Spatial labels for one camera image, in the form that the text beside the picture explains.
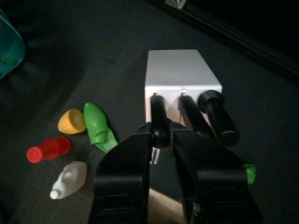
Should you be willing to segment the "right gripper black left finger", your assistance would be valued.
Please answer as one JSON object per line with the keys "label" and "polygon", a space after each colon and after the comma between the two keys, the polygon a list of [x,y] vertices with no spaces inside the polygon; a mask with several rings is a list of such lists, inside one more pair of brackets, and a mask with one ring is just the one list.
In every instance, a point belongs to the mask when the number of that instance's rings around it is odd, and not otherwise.
{"label": "right gripper black left finger", "polygon": [[88,224],[147,224],[151,123],[107,153],[94,178]]}

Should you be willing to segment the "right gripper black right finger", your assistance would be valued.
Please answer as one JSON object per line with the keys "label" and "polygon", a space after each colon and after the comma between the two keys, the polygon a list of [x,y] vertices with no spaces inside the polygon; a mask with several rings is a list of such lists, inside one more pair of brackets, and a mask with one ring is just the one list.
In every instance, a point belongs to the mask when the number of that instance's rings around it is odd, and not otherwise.
{"label": "right gripper black right finger", "polygon": [[182,125],[172,126],[172,154],[188,224],[263,224],[242,159]]}

